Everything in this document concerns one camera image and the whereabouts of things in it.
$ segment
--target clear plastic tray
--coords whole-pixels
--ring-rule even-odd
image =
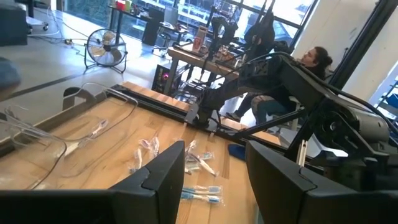
[[[117,149],[127,139],[137,104],[135,99],[97,83],[69,89],[63,114],[71,118],[50,131],[67,145],[63,177],[82,174],[107,152]],[[5,114],[8,121],[20,124],[24,121],[19,114],[26,111],[21,106],[9,106]]]
[[[9,138],[0,142],[0,189],[57,189],[62,176],[66,145],[63,141],[28,125],[0,120]]]

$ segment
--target dark hair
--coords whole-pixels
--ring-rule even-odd
[[[309,70],[321,79],[325,78],[326,68],[333,63],[333,60],[329,56],[328,51],[323,47],[315,47],[317,55],[315,57],[314,63],[317,63],[315,67]]]

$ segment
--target concrete floor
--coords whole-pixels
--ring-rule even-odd
[[[110,68],[94,67],[85,72],[83,61],[85,37],[101,27],[83,19],[66,13],[56,12],[56,19],[60,31],[66,39],[75,40],[72,48],[65,44],[52,44],[43,39],[28,39],[26,46],[8,46],[0,48],[0,57],[12,60],[20,71],[22,83],[13,93],[13,98],[0,102],[0,111],[9,105],[19,105],[29,109],[22,111],[19,118],[37,123],[45,118],[55,115],[62,110],[63,91],[71,86],[82,86],[86,82],[96,82],[105,86],[113,86],[123,81],[133,82],[140,86],[150,88],[154,78],[157,64],[169,63],[169,58],[161,58],[152,53],[150,46],[144,45],[140,40],[122,35],[127,43],[127,69],[124,74],[115,72]],[[41,27],[36,27],[33,34],[51,34],[58,30],[57,24],[46,10],[35,9],[35,17],[49,23],[49,30],[44,32]],[[49,37],[60,38],[61,33]],[[200,69],[194,72],[193,77],[199,78]],[[234,111],[242,98],[233,98],[226,102],[221,114]],[[254,116],[248,111],[241,122],[248,126],[255,124]],[[283,138],[290,142],[296,132],[283,131]],[[318,147],[308,150],[308,155],[316,156]]]

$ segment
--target electric fan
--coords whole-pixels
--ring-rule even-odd
[[[87,65],[86,55],[94,61],[94,64]],[[126,70],[126,43],[120,35],[109,29],[94,31],[87,40],[85,50],[86,69],[92,66],[110,67],[123,73]],[[124,60],[124,69],[120,70],[115,66]]]

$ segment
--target computer monitor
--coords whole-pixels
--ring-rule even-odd
[[[164,21],[175,26],[178,22],[178,9],[166,6],[164,10]]]
[[[156,22],[164,21],[164,11],[157,7],[153,7],[153,6],[150,7],[148,14],[149,14],[149,17]]]

